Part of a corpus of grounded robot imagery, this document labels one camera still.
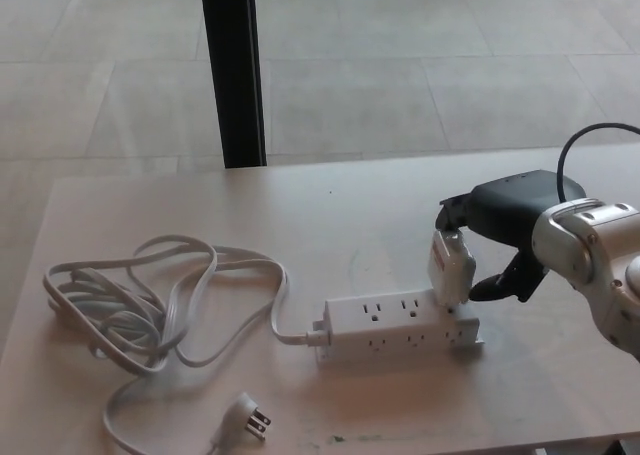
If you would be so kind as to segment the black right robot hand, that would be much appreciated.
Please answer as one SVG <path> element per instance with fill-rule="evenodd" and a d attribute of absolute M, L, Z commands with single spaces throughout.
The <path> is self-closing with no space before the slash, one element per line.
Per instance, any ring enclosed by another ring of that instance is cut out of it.
<path fill-rule="evenodd" d="M 539 216 L 558 203 L 556 174 L 546 170 L 486 182 L 469 193 L 440 202 L 436 229 L 453 231 L 467 227 L 480 236 L 518 250 L 502 273 L 471 288 L 471 301 L 489 302 L 511 296 L 522 303 L 529 300 L 548 273 L 534 256 L 533 229 Z"/>

